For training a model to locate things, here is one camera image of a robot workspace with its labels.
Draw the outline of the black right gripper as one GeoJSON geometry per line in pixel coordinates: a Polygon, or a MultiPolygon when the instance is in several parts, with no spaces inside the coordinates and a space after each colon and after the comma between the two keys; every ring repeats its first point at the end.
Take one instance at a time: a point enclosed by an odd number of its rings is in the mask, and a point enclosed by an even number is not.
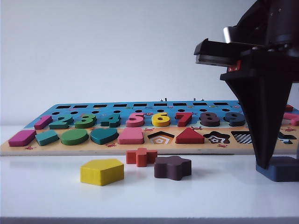
{"type": "Polygon", "coordinates": [[[267,168],[273,155],[292,83],[299,80],[299,58],[244,43],[199,43],[197,64],[235,67],[221,74],[237,96],[248,123],[258,166],[267,168]]]}

